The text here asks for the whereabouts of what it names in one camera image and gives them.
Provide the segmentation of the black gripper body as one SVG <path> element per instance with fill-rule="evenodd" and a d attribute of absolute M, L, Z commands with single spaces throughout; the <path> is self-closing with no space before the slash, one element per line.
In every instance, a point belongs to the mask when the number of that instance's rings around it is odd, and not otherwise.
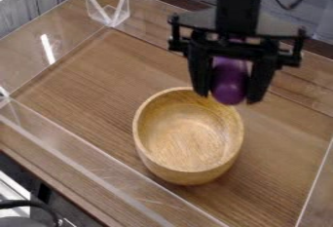
<path fill-rule="evenodd" d="M 199 49 L 212 56 L 296 66 L 307 30 L 262 10 L 262 0 L 216 0 L 212 7 L 172 14 L 168 48 L 184 55 Z"/>

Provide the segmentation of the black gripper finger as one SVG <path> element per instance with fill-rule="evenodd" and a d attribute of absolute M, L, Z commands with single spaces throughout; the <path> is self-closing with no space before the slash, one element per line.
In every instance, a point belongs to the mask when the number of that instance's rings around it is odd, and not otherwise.
<path fill-rule="evenodd" d="M 195 41 L 188 44 L 187 64 L 193 92 L 207 97 L 211 86 L 212 58 L 207 48 Z"/>
<path fill-rule="evenodd" d="M 259 57 L 250 59 L 252 68 L 245 94 L 248 104 L 262 101 L 275 72 L 276 56 L 278 51 L 275 49 L 267 49 Z"/>

